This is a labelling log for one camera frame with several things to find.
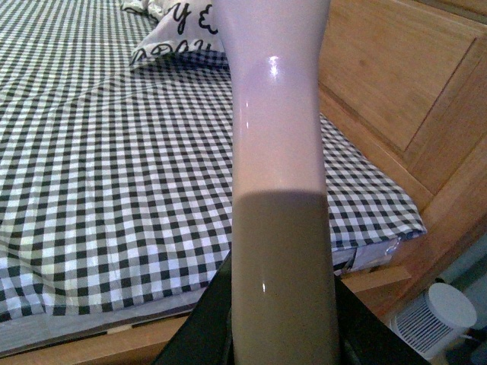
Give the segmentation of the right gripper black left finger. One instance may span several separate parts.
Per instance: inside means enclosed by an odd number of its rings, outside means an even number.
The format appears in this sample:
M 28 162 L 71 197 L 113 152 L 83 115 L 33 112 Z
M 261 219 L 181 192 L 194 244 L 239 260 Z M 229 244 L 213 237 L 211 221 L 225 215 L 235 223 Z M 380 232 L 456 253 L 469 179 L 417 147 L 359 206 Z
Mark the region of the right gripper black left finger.
M 154 364 L 232 364 L 231 256 Z

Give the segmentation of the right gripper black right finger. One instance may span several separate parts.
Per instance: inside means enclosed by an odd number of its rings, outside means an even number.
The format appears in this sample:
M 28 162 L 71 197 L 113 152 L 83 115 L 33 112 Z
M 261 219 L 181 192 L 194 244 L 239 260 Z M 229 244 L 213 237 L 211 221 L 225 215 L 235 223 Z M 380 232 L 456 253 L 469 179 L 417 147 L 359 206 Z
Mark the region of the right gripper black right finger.
M 384 325 L 335 278 L 341 364 L 426 364 L 407 343 Z

